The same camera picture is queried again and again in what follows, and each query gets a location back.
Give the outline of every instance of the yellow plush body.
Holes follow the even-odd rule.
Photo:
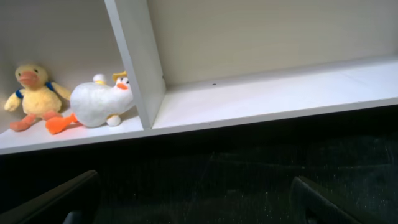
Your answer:
[[[58,112],[62,102],[56,93],[69,100],[70,91],[54,82],[51,83],[53,91],[50,90],[46,86],[48,76],[44,68],[38,65],[23,65],[16,70],[15,76],[24,88],[18,91],[19,94],[15,92],[9,97],[4,109],[14,111],[22,102],[27,116],[21,121],[11,123],[11,129],[23,131],[29,128],[36,118],[48,120],[61,116]]]

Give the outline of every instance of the duck beak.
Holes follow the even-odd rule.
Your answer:
[[[21,76],[19,77],[18,81],[24,85],[34,85],[39,80],[39,77],[36,73],[31,71],[22,72]]]
[[[122,89],[122,90],[127,90],[127,89],[128,89],[127,85],[125,85],[125,84],[123,84],[123,83],[118,83],[116,86],[117,86],[119,89]]]

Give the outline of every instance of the toy duck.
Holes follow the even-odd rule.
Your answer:
[[[78,85],[70,97],[73,114],[48,120],[45,127],[49,133],[57,134],[71,123],[81,123],[90,128],[104,123],[109,126],[119,125],[119,115],[134,106],[133,95],[126,72],[113,74],[113,80],[115,86],[108,86],[104,75],[98,74],[94,76],[94,82]]]
[[[69,100],[70,91],[55,82],[48,82],[49,77],[44,68],[33,64],[22,65],[15,71],[15,76],[24,88],[8,98],[4,109],[14,111],[22,102],[27,116],[21,121],[12,122],[10,129],[24,131],[31,127],[37,118],[49,120],[62,116],[58,113],[62,102],[56,93]]]

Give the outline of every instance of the duck foot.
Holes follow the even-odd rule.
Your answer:
[[[62,118],[62,115],[59,113],[55,112],[54,110],[50,110],[43,114],[43,120],[48,121],[51,118]]]
[[[36,115],[27,115],[22,121],[12,122],[10,129],[14,131],[25,131],[35,122]]]

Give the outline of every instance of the white shelf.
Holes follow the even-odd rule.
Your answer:
[[[65,115],[70,115],[70,113],[69,111],[64,112]],[[123,122],[116,127],[104,125],[98,128],[86,128],[78,126],[51,135],[44,125],[45,121],[39,121],[23,132],[15,132],[10,129],[3,132],[0,134],[0,154],[134,138],[139,137],[138,133],[143,130],[135,108],[124,114]]]
[[[362,63],[169,88],[153,128],[187,131],[398,104],[398,59]]]

